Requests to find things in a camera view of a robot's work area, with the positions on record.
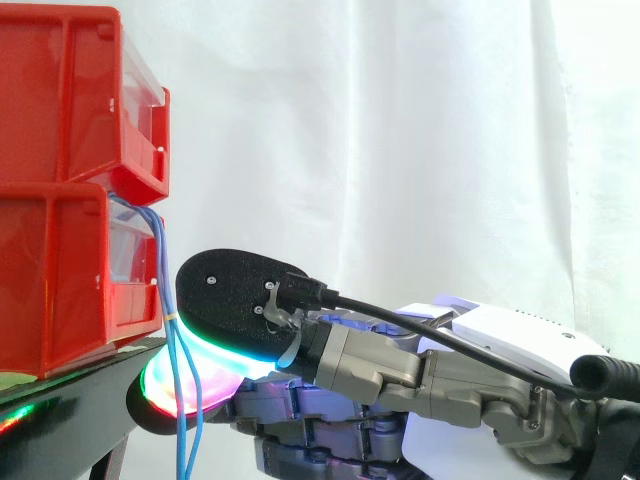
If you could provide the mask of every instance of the green light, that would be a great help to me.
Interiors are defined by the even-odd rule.
[[[258,379],[275,370],[274,363],[253,360],[202,340],[180,320],[178,328],[198,369],[205,409],[231,398],[245,377]],[[195,382],[182,349],[177,347],[176,350],[185,412],[194,413],[197,405]],[[151,404],[176,416],[173,370],[166,345],[149,361],[140,381],[142,394]]]
[[[0,419],[0,433],[9,430],[14,425],[17,425],[20,420],[33,412],[35,408],[35,405],[25,405],[24,407],[19,408],[18,410],[11,412],[9,415],[6,415],[2,419]]]

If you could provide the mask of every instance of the cable connector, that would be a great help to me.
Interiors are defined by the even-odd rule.
[[[337,291],[328,289],[320,280],[295,273],[285,273],[278,288],[278,300],[302,310],[335,310],[338,296]]]

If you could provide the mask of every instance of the reflective black surface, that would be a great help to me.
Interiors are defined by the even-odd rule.
[[[127,389],[163,344],[144,339],[80,374],[0,392],[0,418],[35,406],[0,433],[0,479],[73,480],[89,470],[136,426]]]

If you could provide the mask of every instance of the black cable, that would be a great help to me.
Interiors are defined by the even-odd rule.
[[[598,393],[582,390],[580,388],[574,387],[573,385],[558,383],[550,379],[549,377],[545,377],[544,375],[540,375],[539,373],[524,368],[517,363],[512,362],[508,358],[492,352],[491,350],[478,347],[477,345],[467,342],[466,340],[463,340],[461,338],[451,337],[436,330],[435,328],[416,322],[415,320],[411,320],[410,318],[399,315],[390,310],[376,307],[375,305],[370,305],[358,300],[341,297],[340,295],[331,295],[330,298],[327,298],[327,300],[328,304],[323,305],[326,308],[346,308],[347,310],[352,310],[354,312],[362,313],[363,315],[368,315],[380,320],[384,320],[385,322],[392,323],[406,330],[409,330],[410,332],[438,342],[441,345],[444,345],[445,347],[451,348],[456,352],[473,358],[478,362],[484,363],[485,365],[493,367],[496,370],[500,370],[501,372],[512,375],[535,386],[548,388],[555,393],[563,394],[570,397],[582,398],[585,400],[597,400],[602,397],[602,395],[599,395]]]

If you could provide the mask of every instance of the blue cable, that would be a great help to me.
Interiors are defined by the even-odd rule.
[[[167,262],[167,241],[166,234],[164,231],[164,225],[162,224],[162,219],[160,216],[148,207],[136,207],[131,205],[126,200],[123,200],[116,195],[110,193],[109,198],[117,201],[121,205],[124,205],[128,208],[131,208],[136,213],[140,214],[140,216],[145,220],[145,222],[149,225],[151,230],[153,231],[154,236],[156,237],[156,251],[158,258],[158,287],[160,292],[160,301],[162,304],[162,310],[165,316],[176,313],[175,304],[173,302],[173,294],[171,291],[171,287],[167,279],[169,278],[169,267]],[[198,452],[198,447],[200,446],[200,439],[202,437],[202,430],[204,428],[204,420],[203,420],[203,406],[202,406],[202,385],[200,382],[200,377],[198,375],[197,368],[191,357],[191,353],[184,340],[182,339],[182,335],[180,334],[180,330],[177,324],[177,320],[170,319],[165,322],[165,331],[167,335],[167,348],[169,350],[169,359],[171,362],[171,369],[173,371],[174,377],[174,391],[176,398],[176,408],[177,408],[177,459],[176,459],[176,477],[177,480],[188,480],[191,477],[191,473],[193,471],[193,466],[195,463],[195,458]],[[196,438],[193,443],[193,447],[191,449],[191,453],[189,455],[189,463],[187,468],[185,469],[185,457],[186,457],[186,437],[187,437],[187,428],[186,428],[186,414],[184,411],[184,397],[182,395],[182,384],[180,381],[180,373],[178,367],[178,359],[177,359],[177,349],[175,344],[175,338],[179,339],[180,345],[183,349],[187,362],[189,364],[189,369],[194,378],[194,382],[196,384],[196,396],[197,396],[197,431]]]
[[[162,225],[162,219],[160,218],[160,216],[153,210],[151,210],[150,208],[145,208],[144,209],[146,211],[146,213],[148,213],[152,218],[154,218],[156,225],[157,225],[157,229],[159,230],[159,234],[161,237],[161,241],[162,241],[162,245],[163,245],[163,255],[162,255],[162,277],[163,280],[169,277],[169,266],[168,266],[168,262],[167,262],[167,239],[166,239],[166,233],[164,231],[164,227]],[[175,305],[173,304],[173,295],[171,292],[171,288],[168,282],[163,281],[163,290],[164,290],[164,294],[167,298],[167,311],[170,313],[175,313],[177,311]],[[196,398],[197,398],[197,407],[196,407],[196,418],[197,418],[197,427],[196,427],[196,437],[193,441],[193,446],[191,447],[191,453],[189,455],[189,463],[187,465],[187,469],[185,472],[185,478],[186,480],[189,480],[191,478],[191,473],[193,471],[193,466],[195,464],[195,459],[196,456],[198,454],[198,448],[200,446],[200,440],[202,438],[202,431],[204,429],[204,415],[203,415],[203,401],[202,401],[202,384],[200,381],[200,376],[198,375],[198,370],[197,367],[195,365],[195,362],[193,361],[193,357],[191,356],[191,352],[189,351],[189,348],[187,347],[187,345],[185,344],[184,340],[182,339],[182,335],[180,334],[180,328],[178,327],[177,321],[170,321],[169,322],[171,327],[173,328],[173,332],[174,335],[178,338],[180,345],[182,346],[182,350],[185,354],[185,357],[187,359],[187,363],[189,364],[189,369],[191,370],[191,374],[193,376],[193,380],[194,383],[196,385]],[[184,431],[184,438],[182,439],[185,443],[186,443],[186,428]],[[186,445],[184,446],[184,456],[186,456]]]

